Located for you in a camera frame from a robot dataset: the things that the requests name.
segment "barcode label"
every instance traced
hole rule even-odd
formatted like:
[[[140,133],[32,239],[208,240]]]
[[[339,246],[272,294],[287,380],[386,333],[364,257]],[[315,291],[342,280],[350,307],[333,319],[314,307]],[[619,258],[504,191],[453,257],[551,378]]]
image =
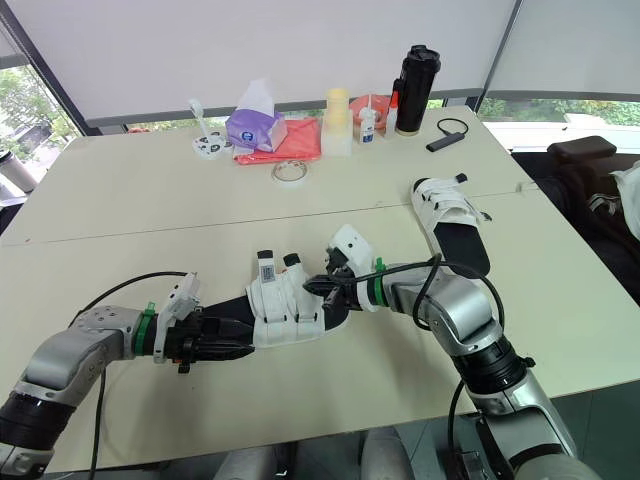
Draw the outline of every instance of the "barcode label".
[[[276,271],[273,265],[263,265],[260,267],[260,275],[262,277],[262,283],[273,282],[276,279]]]

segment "black water bottle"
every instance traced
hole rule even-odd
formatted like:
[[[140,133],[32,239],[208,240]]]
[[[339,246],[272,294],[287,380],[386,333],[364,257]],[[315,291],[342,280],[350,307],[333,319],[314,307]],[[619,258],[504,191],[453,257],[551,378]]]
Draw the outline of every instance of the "black water bottle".
[[[440,71],[440,54],[425,45],[414,45],[402,61],[400,78],[394,82],[398,90],[398,120],[396,132],[415,135],[422,117],[436,73]]]

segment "red bottle cap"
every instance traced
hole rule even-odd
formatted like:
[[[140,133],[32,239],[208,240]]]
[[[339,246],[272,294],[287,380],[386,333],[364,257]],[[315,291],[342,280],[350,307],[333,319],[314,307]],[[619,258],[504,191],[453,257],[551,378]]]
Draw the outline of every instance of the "red bottle cap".
[[[389,108],[398,108],[398,92],[394,91],[391,94],[391,103],[389,104]]]

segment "tissue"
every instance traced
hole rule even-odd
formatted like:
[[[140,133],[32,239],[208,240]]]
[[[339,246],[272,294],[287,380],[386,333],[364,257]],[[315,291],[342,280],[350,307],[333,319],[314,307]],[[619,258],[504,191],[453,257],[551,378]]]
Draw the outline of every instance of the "tissue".
[[[284,116],[275,111],[265,79],[249,84],[226,126],[231,143],[252,151],[273,152],[287,136]]]

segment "thermos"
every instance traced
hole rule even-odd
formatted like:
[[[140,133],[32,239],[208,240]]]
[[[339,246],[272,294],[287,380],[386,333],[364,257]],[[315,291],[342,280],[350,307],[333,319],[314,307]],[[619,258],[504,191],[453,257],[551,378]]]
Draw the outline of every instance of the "thermos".
[[[24,193],[29,193],[38,186],[38,182],[29,170],[11,152],[0,153],[0,174],[7,177]]]
[[[414,45],[402,61],[402,72],[394,84],[398,91],[398,120],[396,132],[415,135],[422,117],[436,73],[440,71],[440,54],[425,45]]]

